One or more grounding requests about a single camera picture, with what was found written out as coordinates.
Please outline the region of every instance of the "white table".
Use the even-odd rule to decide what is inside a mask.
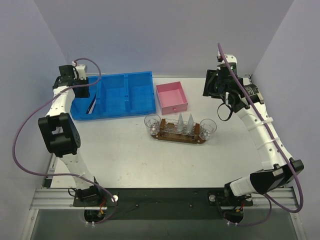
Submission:
[[[209,118],[217,131],[204,144],[160,141],[144,125],[145,116],[75,121],[80,133],[80,151],[88,169],[106,188],[201,188],[223,187],[226,183],[262,169],[260,157],[242,121],[233,115],[219,120],[219,99],[204,97],[204,78],[154,78],[153,86],[181,81],[188,109],[182,113],[195,122]],[[178,119],[179,113],[161,115]],[[228,116],[221,107],[221,117]],[[58,160],[55,173],[68,173]],[[54,177],[52,188],[75,187],[72,177]]]

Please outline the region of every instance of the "pink drawer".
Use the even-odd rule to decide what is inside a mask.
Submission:
[[[186,111],[188,101],[181,82],[156,85],[162,115]]]

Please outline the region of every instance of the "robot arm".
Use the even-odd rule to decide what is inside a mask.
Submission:
[[[85,65],[64,65],[60,66],[59,70],[61,76],[56,79],[52,87],[55,96],[70,86],[88,83]],[[87,97],[89,97],[88,87],[73,88],[63,92],[52,102],[46,116],[39,118],[38,125],[47,150],[55,154],[67,166],[70,173],[97,182],[81,156],[80,136],[69,114],[74,98]],[[77,197],[84,201],[98,201],[100,196],[97,187],[78,177],[73,177],[73,179]]]
[[[225,57],[233,73],[237,75],[237,59],[233,55],[225,55]],[[272,125],[273,119],[267,114],[264,99],[257,86],[254,84],[243,86],[243,79],[238,78],[254,103],[254,106],[265,119],[264,121],[260,120],[257,113],[249,105],[246,97],[232,78],[220,55],[218,55],[218,62],[220,62],[220,64],[217,70],[207,71],[203,95],[221,99],[232,112],[239,116],[251,135],[262,163],[262,170],[227,183],[224,186],[226,197],[234,199],[251,193],[265,194],[289,183],[293,179],[293,174],[284,158],[275,148],[273,141],[276,141],[278,145],[281,146],[282,151],[290,160],[297,174],[304,169],[302,161],[294,160],[280,141]],[[264,124],[269,126],[274,139],[271,138]]]

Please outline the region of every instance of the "blue plastic tray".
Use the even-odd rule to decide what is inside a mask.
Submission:
[[[90,76],[89,83],[97,79],[98,76]],[[90,97],[73,100],[71,114],[74,120],[117,118],[156,112],[151,71],[103,75],[98,84],[89,87],[89,92]],[[94,109],[91,114],[87,114],[94,97]]]

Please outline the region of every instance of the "gray wall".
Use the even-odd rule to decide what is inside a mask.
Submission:
[[[295,0],[253,74],[281,140],[303,160],[301,218],[310,240],[320,236],[319,11],[319,0]]]
[[[20,239],[36,187],[42,179],[15,166],[11,145],[27,115],[52,97],[51,86],[66,61],[32,0],[5,0],[0,8],[0,239]],[[50,156],[36,115],[18,140],[17,156],[44,172]]]
[[[241,58],[240,74],[253,73],[292,2],[35,0],[67,60],[92,58],[104,73],[196,77],[216,66],[219,41]]]

